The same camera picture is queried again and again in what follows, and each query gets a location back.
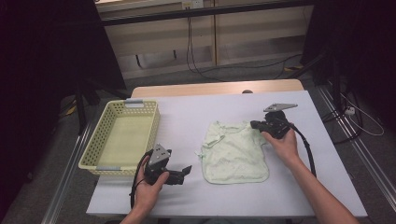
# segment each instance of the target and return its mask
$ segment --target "black curtain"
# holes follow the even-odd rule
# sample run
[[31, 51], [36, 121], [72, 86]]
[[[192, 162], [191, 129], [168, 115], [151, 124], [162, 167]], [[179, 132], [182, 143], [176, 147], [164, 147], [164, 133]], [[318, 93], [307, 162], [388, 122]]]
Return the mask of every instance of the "black curtain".
[[321, 52], [328, 56], [315, 67], [314, 80], [332, 77], [334, 57], [348, 87], [358, 91], [385, 125], [396, 130], [395, 44], [396, 13], [391, 1], [319, 1], [308, 28], [302, 64]]
[[0, 219], [45, 153], [61, 99], [86, 78], [125, 88], [103, 27], [58, 27], [98, 20], [92, 0], [0, 0]]

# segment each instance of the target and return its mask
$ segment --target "human hand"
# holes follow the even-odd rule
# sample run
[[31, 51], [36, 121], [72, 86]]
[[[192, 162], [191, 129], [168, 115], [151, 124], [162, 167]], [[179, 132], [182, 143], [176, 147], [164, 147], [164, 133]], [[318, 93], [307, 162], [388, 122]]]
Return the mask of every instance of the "human hand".
[[276, 139], [271, 134], [262, 132], [262, 136], [274, 147], [277, 156], [290, 167], [294, 161], [300, 159], [297, 151], [297, 139], [293, 129], [290, 129], [283, 138]]
[[154, 185], [148, 184], [144, 180], [145, 175], [143, 168], [148, 160], [149, 156], [143, 159], [142, 165], [137, 173], [134, 207], [121, 223], [140, 223], [154, 207], [158, 199], [158, 194], [169, 177], [169, 172], [163, 172]]

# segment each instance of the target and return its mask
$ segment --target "gray floor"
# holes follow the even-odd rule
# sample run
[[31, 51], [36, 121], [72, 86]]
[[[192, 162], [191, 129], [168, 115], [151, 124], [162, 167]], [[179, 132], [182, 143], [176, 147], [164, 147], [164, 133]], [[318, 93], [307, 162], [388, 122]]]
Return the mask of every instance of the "gray floor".
[[[257, 61], [243, 63], [243, 66], [261, 66], [278, 60]], [[287, 61], [286, 66], [298, 64], [298, 58]], [[261, 80], [272, 79], [280, 74], [282, 63], [270, 67], [261, 68], [223, 68], [206, 72], [205, 76], [215, 77], [225, 81], [239, 80]], [[179, 71], [169, 74], [161, 74], [150, 77], [137, 77], [126, 81], [128, 93], [131, 93], [138, 86], [166, 85], [166, 84], [183, 84], [183, 83], [204, 83], [215, 82], [216, 80], [205, 78], [191, 71]], [[330, 112], [322, 97], [319, 94], [319, 88], [312, 82], [312, 74], [301, 77], [304, 88], [309, 91], [314, 104], [320, 115]], [[101, 104], [97, 106], [86, 105], [87, 115], [90, 119], [97, 119], [107, 101], [112, 100], [111, 95], [105, 92], [99, 92], [102, 97]], [[360, 99], [361, 108], [372, 114], [370, 106], [364, 99]], [[364, 124], [366, 129], [372, 132], [378, 132], [375, 124], [365, 118]], [[326, 123], [329, 135], [334, 140], [344, 139], [346, 136], [339, 129], [336, 122]], [[391, 183], [396, 183], [396, 133], [391, 130], [385, 130], [382, 136], [371, 136], [367, 133], [361, 135], [361, 140], [369, 148], [375, 160], [384, 170]], [[11, 205], [7, 216], [2, 223], [40, 223], [47, 211], [50, 200], [56, 190], [56, 187], [62, 177], [64, 167], [68, 163], [68, 158], [72, 154], [78, 138], [78, 117], [72, 114], [59, 119], [57, 129], [53, 134], [52, 140], [48, 146], [46, 155], [37, 166], [34, 172], [34, 180], [23, 186], [18, 198]], [[364, 207], [367, 210], [369, 218], [362, 218], [361, 223], [394, 223], [396, 213], [389, 205], [384, 194], [375, 183], [372, 175], [366, 169], [364, 163], [356, 152], [351, 143], [336, 145], [346, 170], [351, 174], [352, 182], [361, 197]], [[85, 214], [88, 207], [92, 192], [94, 190], [97, 177], [86, 171], [76, 169], [74, 177], [70, 184], [69, 191], [64, 198], [57, 223], [106, 223], [108, 220], [116, 219], [91, 217]], [[155, 220], [148, 220], [148, 223], [154, 223]], [[314, 218], [296, 218], [295, 223], [317, 223]]]

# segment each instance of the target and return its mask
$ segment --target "forearm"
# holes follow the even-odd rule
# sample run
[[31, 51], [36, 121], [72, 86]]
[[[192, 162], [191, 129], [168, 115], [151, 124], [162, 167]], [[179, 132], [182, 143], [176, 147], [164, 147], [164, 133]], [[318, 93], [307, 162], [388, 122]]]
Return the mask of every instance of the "forearm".
[[288, 164], [320, 223], [359, 223], [358, 220], [310, 173], [300, 158]]
[[134, 207], [121, 224], [139, 224], [145, 219], [147, 211]]

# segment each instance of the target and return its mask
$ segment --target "power cord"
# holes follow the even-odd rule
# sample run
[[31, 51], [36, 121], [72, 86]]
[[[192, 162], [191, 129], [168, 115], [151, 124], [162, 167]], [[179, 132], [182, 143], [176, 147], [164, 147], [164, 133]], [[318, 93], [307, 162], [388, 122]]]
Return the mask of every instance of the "power cord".
[[283, 120], [283, 119], [277, 119], [277, 118], [275, 118], [275, 120], [276, 120], [277, 122], [283, 123], [284, 125], [290, 127], [290, 128], [293, 129], [295, 132], [297, 132], [297, 134], [300, 135], [301, 139], [303, 140], [303, 143], [304, 143], [304, 146], [305, 146], [305, 149], [306, 149], [306, 153], [307, 153], [307, 155], [308, 155], [309, 166], [310, 166], [310, 168], [311, 168], [311, 173], [312, 173], [312, 175], [313, 175], [314, 177], [317, 177], [317, 171], [316, 171], [316, 169], [315, 169], [314, 157], [312, 156], [311, 146], [309, 146], [309, 143], [308, 143], [308, 141], [306, 140], [306, 138], [304, 137], [304, 135], [300, 132], [300, 130], [297, 129], [297, 127], [296, 127], [294, 124], [289, 123], [289, 122], [286, 122], [286, 121]]
[[321, 117], [322, 122], [327, 123], [332, 120], [339, 119], [345, 115], [346, 111], [347, 111], [347, 107], [344, 106], [344, 109], [340, 113], [338, 113], [336, 116], [332, 116], [332, 115], [334, 115], [335, 112], [339, 112], [338, 109], [334, 109], [331, 112], [329, 112], [328, 114]]
[[362, 127], [361, 124], [356, 123], [355, 120], [353, 120], [353, 118], [351, 117], [351, 115], [349, 115], [349, 119], [350, 119], [350, 121], [351, 121], [352, 123], [354, 123], [359, 129], [361, 129], [362, 131], [364, 131], [364, 132], [366, 132], [366, 133], [368, 133], [368, 134], [370, 134], [370, 135], [373, 135], [373, 136], [381, 136], [381, 135], [384, 134], [384, 132], [385, 132], [385, 131], [384, 131], [384, 128], [383, 128], [375, 119], [373, 119], [370, 115], [368, 115], [366, 112], [364, 112], [363, 110], [361, 110], [358, 106], [352, 104], [352, 102], [350, 102], [350, 101], [345, 97], [344, 94], [341, 94], [341, 96], [342, 96], [344, 99], [346, 99], [352, 106], [354, 106], [355, 109], [359, 110], [362, 114], [364, 114], [364, 115], [367, 116], [369, 119], [371, 119], [371, 120], [381, 129], [381, 133], [370, 133], [369, 131], [365, 130], [365, 129]]
[[136, 188], [143, 180], [145, 180], [145, 178], [143, 178], [143, 179], [139, 180], [139, 182], [137, 182], [137, 184], [136, 184], [136, 179], [137, 179], [137, 176], [139, 174], [140, 167], [142, 166], [143, 159], [145, 159], [147, 156], [150, 156], [151, 154], [152, 154], [152, 150], [147, 151], [143, 155], [142, 159], [140, 159], [139, 163], [136, 166], [136, 171], [134, 172], [134, 182], [132, 184], [131, 193], [129, 194], [129, 196], [131, 196], [131, 208], [134, 207], [134, 195], [136, 193]]
[[[207, 73], [207, 72], [210, 72], [210, 71], [215, 71], [215, 70], [220, 70], [220, 69], [230, 69], [230, 68], [246, 68], [246, 69], [249, 69], [249, 68], [250, 68], [250, 69], [264, 68], [264, 67], [270, 67], [270, 66], [274, 66], [274, 65], [283, 63], [282, 70], [281, 70], [281, 72], [279, 73], [279, 75], [277, 75], [276, 77], [273, 77], [273, 79], [277, 79], [277, 78], [279, 78], [280, 76], [283, 75], [283, 71], [284, 71], [284, 68], [285, 68], [285, 63], [286, 63], [286, 61], [288, 61], [288, 60], [290, 60], [290, 59], [292, 59], [292, 58], [295, 58], [295, 57], [298, 57], [298, 56], [302, 56], [302, 55], [303, 55], [303, 54], [295, 54], [295, 55], [290, 56], [290, 57], [288, 57], [288, 58], [286, 58], [286, 59], [284, 59], [284, 60], [281, 60], [281, 61], [279, 61], [279, 62], [270, 63], [270, 64], [265, 64], [265, 65], [259, 65], [259, 66], [242, 66], [242, 65], [222, 66], [222, 67], [214, 67], [214, 68], [206, 69], [206, 70], [204, 70], [204, 71], [200, 71], [200, 70], [197, 68], [197, 66], [196, 66], [196, 64], [195, 64], [195, 60], [194, 60], [194, 53], [193, 53], [193, 46], [192, 46], [192, 26], [191, 26], [191, 18], [190, 18], [190, 17], [188, 17], [188, 24], [189, 24], [189, 43], [188, 43], [188, 46], [187, 46], [187, 66], [189, 67], [189, 70], [190, 70], [191, 72], [197, 73], [197, 74], [199, 74], [201, 77], [204, 77], [204, 78], [213, 79], [213, 80], [220, 81], [220, 82], [227, 82], [227, 80], [222, 80], [222, 79], [219, 79], [219, 78], [216, 78], [216, 77], [208, 77], [208, 76], [205, 76], [204, 73]], [[191, 60], [192, 60], [192, 64], [193, 64], [193, 69], [190, 67], [190, 60], [189, 60], [190, 54], [191, 54]]]
[[[354, 97], [354, 99], [355, 99], [356, 104], [358, 105], [359, 103], [358, 103], [358, 99], [357, 99], [357, 97], [356, 97], [356, 94], [355, 94], [354, 92], [352, 92], [352, 95], [353, 95], [353, 97]], [[362, 118], [361, 118], [361, 113], [360, 113], [360, 111], [359, 111], [359, 113], [356, 114], [356, 118], [358, 119], [359, 125], [362, 127], [362, 126], [363, 126], [363, 120], [362, 120]], [[349, 142], [349, 141], [351, 141], [351, 140], [354, 140], [354, 139], [358, 138], [360, 135], [361, 135], [361, 129], [358, 129], [356, 132], [354, 132], [354, 133], [353, 133], [351, 136], [349, 136], [348, 138], [346, 138], [346, 139], [344, 139], [344, 140], [341, 140], [341, 141], [337, 141], [337, 142], [334, 142], [334, 141], [333, 141], [332, 143], [335, 144], [335, 145], [344, 144], [344, 143], [346, 143], [346, 142]]]
[[[216, 78], [216, 77], [207, 77], [207, 76], [204, 76], [204, 74], [202, 74], [202, 72], [200, 72], [200, 71], [198, 70], [198, 68], [197, 68], [197, 66], [196, 66], [196, 64], [195, 64], [194, 52], [193, 52], [193, 47], [192, 47], [191, 18], [188, 17], [187, 20], [188, 20], [188, 23], [189, 23], [189, 44], [188, 44], [188, 46], [187, 46], [187, 66], [189, 67], [190, 71], [192, 71], [193, 73], [198, 73], [201, 77], [204, 77], [204, 78], [213, 79], [213, 80], [220, 81], [220, 82], [226, 82], [225, 80], [221, 80], [221, 79]], [[192, 70], [192, 69], [190, 68], [190, 61], [189, 61], [190, 48], [191, 48], [192, 64], [194, 65], [195, 71]]]

